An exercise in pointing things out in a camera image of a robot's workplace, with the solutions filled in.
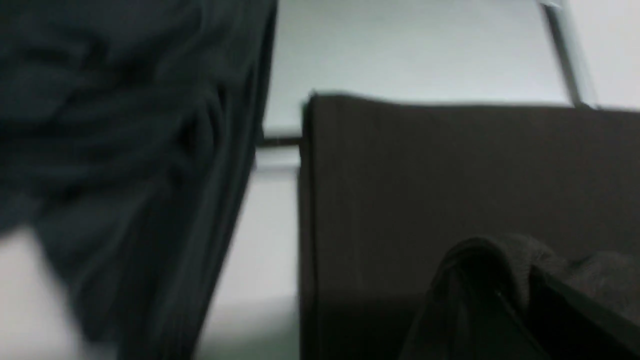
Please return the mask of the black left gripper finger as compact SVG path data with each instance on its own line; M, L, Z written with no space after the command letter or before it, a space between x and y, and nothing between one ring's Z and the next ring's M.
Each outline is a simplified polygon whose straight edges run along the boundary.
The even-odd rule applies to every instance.
M476 237L446 253L402 360L637 360L639 260L578 260L532 237Z

